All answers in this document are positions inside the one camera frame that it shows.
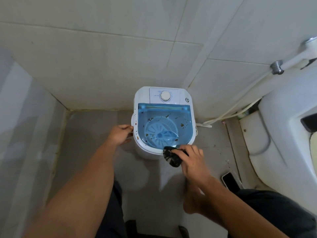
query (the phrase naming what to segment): hand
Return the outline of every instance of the hand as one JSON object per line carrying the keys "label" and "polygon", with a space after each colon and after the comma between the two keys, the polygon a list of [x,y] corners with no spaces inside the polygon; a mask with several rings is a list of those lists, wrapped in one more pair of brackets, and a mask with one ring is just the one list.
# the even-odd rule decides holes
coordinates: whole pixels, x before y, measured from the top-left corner
{"label": "hand", "polygon": [[204,152],[198,149],[196,145],[181,145],[179,149],[186,150],[188,156],[181,150],[173,149],[182,160],[182,170],[184,176],[198,187],[208,182],[211,177],[210,172],[204,160]]}
{"label": "hand", "polygon": [[112,145],[116,145],[116,146],[129,143],[131,139],[128,139],[128,138],[133,136],[133,134],[130,133],[132,131],[133,131],[133,126],[128,124],[114,126],[111,129],[106,142],[109,142]]}

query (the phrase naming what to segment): forearm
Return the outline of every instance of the forearm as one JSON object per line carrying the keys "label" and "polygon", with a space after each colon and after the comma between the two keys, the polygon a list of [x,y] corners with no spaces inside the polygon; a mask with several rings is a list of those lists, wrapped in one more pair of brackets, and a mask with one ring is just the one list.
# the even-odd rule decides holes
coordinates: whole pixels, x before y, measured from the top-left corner
{"label": "forearm", "polygon": [[232,237],[287,238],[215,178],[210,177],[199,187]]}
{"label": "forearm", "polygon": [[52,198],[25,237],[94,237],[113,187],[113,154],[109,142],[99,147],[86,167]]}

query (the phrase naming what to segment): white cable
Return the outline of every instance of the white cable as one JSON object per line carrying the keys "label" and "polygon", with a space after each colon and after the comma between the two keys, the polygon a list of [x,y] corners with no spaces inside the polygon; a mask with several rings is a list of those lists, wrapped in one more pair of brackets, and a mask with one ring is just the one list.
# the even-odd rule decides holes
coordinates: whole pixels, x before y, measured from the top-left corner
{"label": "white cable", "polygon": [[257,80],[253,81],[249,87],[248,87],[248,90],[244,93],[244,95],[237,101],[237,103],[235,103],[235,105],[233,105],[227,112],[225,112],[224,114],[222,114],[221,116],[219,116],[218,118],[216,119],[212,119],[212,120],[208,120],[206,122],[203,122],[202,124],[200,123],[197,123],[196,126],[200,126],[200,127],[206,127],[206,128],[211,128],[211,124],[213,124],[214,122],[218,121],[218,120],[221,120],[221,119],[227,119],[227,118],[231,118],[231,117],[235,117],[239,114],[242,114],[243,112],[245,112],[246,110],[248,110],[251,106],[253,106],[256,102],[258,102],[261,98],[257,99],[256,101],[252,102],[250,105],[248,105],[246,108],[244,108],[241,112],[241,113],[238,113],[238,114],[234,114],[234,115],[230,115],[230,116],[227,116],[225,117],[225,115],[227,113],[229,113],[231,110],[233,110],[240,102],[241,100],[243,100],[243,98],[248,94],[248,92],[253,88],[255,87],[256,84],[258,84],[262,79],[264,79],[268,74],[270,74],[271,72],[268,71],[266,73],[264,73],[263,75],[261,75]]}

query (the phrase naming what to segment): washing machine lid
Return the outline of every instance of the washing machine lid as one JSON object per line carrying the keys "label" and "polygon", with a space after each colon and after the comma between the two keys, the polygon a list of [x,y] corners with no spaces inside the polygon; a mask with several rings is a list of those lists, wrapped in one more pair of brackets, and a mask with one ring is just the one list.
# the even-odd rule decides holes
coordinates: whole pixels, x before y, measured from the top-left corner
{"label": "washing machine lid", "polygon": [[137,142],[154,149],[188,144],[193,137],[190,105],[139,103],[137,122]]}

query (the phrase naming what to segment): dark pants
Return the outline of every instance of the dark pants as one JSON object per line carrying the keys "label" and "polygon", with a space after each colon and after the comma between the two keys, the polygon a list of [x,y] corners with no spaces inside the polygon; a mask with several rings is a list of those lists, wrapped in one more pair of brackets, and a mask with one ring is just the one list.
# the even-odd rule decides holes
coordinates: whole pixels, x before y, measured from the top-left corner
{"label": "dark pants", "polygon": [[[272,191],[243,189],[236,195],[290,238],[316,238],[316,219],[296,202]],[[122,189],[113,184],[97,238],[127,238],[122,211]]]}

